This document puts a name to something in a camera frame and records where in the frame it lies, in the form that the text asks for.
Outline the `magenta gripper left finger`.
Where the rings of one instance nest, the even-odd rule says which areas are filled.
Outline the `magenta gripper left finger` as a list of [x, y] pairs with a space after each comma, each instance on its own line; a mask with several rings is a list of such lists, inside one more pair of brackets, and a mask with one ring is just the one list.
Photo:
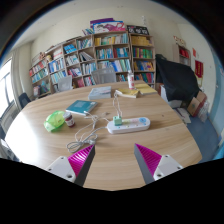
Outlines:
[[58, 157], [46, 170], [76, 185], [83, 186], [94, 156], [95, 145], [90, 145], [69, 157]]

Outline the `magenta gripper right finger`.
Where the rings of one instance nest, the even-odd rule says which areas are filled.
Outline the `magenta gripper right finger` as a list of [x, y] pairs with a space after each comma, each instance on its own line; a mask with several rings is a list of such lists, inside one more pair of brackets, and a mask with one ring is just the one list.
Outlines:
[[134, 145], [134, 155], [145, 184], [150, 184], [183, 168], [170, 155], [160, 155], [139, 144]]

